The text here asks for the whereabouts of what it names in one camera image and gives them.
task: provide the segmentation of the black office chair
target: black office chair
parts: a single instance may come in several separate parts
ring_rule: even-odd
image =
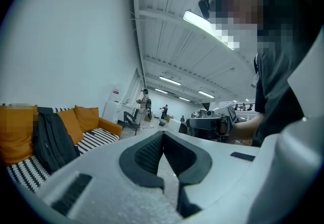
[[[131,115],[129,112],[124,112],[124,128],[130,128],[135,131],[135,136],[137,133],[137,129],[140,127],[140,125],[135,123],[135,118],[133,115]]]

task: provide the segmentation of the orange armrest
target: orange armrest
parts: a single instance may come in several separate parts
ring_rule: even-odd
[[[112,134],[119,136],[119,137],[122,134],[122,130],[123,130],[123,127],[121,127],[120,125],[110,122],[110,121],[106,121],[103,118],[99,118],[98,128],[102,128]]]

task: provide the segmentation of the ceiling light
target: ceiling light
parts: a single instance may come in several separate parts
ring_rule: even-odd
[[[224,43],[231,50],[239,48],[239,42],[234,42],[233,36],[228,36],[225,31],[216,29],[215,24],[210,23],[208,20],[204,19],[199,15],[196,15],[193,12],[186,11],[183,15],[183,20],[211,34],[213,37]]]
[[[168,92],[162,91],[162,90],[160,90],[160,89],[156,89],[156,88],[155,88],[155,90],[158,91],[158,92],[161,92],[161,93],[163,93],[163,94],[167,94],[167,93],[168,93]]]
[[[210,97],[210,98],[215,98],[215,97],[213,97],[213,96],[211,96],[211,95],[206,94],[206,93],[203,92],[203,91],[199,91],[198,93],[200,93],[200,94],[202,94],[202,95],[204,95],[204,96]]]
[[[181,99],[181,100],[185,100],[185,101],[187,101],[187,102],[190,102],[190,100],[188,100],[188,99],[184,99],[184,98],[182,98],[182,97],[179,97],[179,99]]]
[[[167,82],[170,82],[172,84],[181,85],[181,83],[179,83],[179,82],[175,82],[175,81],[173,81],[171,79],[168,79],[168,78],[165,78],[165,77],[162,77],[162,76],[160,76],[160,79],[165,80]]]

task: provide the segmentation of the man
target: man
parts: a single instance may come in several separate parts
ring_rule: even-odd
[[[140,104],[140,108],[138,109],[138,113],[136,116],[136,124],[140,126],[143,125],[143,121],[147,113],[147,109],[146,109],[147,100],[148,100],[148,90],[143,89],[143,98],[137,100],[137,103]]]
[[[160,109],[163,109],[161,119],[164,120],[167,117],[168,105],[165,105],[164,107],[162,107]]]
[[[252,146],[259,147],[268,135],[303,117],[287,79],[309,51],[320,24],[314,23],[309,0],[212,0],[211,17],[258,25],[255,111],[259,114],[235,124],[228,134],[229,142],[253,139]],[[220,134],[227,132],[222,125]]]

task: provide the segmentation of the ceiling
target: ceiling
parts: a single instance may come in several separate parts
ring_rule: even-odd
[[[134,0],[139,52],[147,88],[158,88],[193,103],[254,98],[250,87],[257,53],[255,31],[228,27],[239,40],[229,49],[213,36],[185,22],[186,10],[200,14],[199,0]],[[167,83],[160,76],[180,82]],[[198,93],[213,95],[207,98]]]

